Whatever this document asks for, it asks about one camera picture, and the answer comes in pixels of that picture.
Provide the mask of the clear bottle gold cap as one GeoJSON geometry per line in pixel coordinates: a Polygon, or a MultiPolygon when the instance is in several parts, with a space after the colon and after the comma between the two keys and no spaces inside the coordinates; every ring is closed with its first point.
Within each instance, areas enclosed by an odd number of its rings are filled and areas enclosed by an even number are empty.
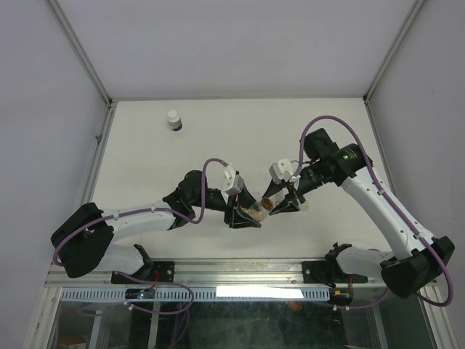
{"type": "Polygon", "coordinates": [[[254,220],[261,222],[263,221],[270,212],[264,210],[258,200],[250,209],[247,209],[246,213],[252,217],[254,220]]]}

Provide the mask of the weekly pill organizer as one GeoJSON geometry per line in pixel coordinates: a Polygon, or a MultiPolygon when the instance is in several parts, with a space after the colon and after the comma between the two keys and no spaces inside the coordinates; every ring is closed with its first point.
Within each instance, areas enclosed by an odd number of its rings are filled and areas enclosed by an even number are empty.
{"type": "Polygon", "coordinates": [[[300,204],[299,207],[301,209],[299,212],[306,212],[306,211],[308,211],[310,209],[310,206],[307,203],[307,201],[304,204],[300,204]]]}

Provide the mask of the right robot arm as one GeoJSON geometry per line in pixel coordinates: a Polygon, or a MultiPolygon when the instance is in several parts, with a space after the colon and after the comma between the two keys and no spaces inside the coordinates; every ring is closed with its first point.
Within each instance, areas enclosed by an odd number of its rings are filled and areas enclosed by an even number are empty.
{"type": "Polygon", "coordinates": [[[334,286],[351,275],[383,281],[396,296],[406,299],[437,278],[454,250],[447,237],[436,237],[385,188],[371,159],[357,144],[340,148],[324,129],[304,139],[308,165],[294,169],[288,159],[269,168],[271,182],[266,197],[287,189],[271,215],[303,209],[305,194],[333,183],[350,195],[374,222],[390,250],[360,249],[352,244],[334,244],[320,267],[312,270],[315,280],[334,286]]]}

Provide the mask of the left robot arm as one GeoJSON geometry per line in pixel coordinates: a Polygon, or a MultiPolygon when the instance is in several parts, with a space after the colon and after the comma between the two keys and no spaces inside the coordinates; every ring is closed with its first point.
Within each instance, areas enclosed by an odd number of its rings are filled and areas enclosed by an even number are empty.
{"type": "Polygon", "coordinates": [[[169,195],[150,206],[102,210],[94,202],[79,207],[51,236],[53,263],[69,278],[91,272],[128,274],[136,282],[147,281],[153,261],[139,245],[122,246],[124,238],[182,228],[199,219],[195,208],[221,212],[229,228],[258,228],[258,219],[248,214],[255,198],[237,172],[226,174],[224,190],[209,188],[202,171],[188,172],[169,195]]]}

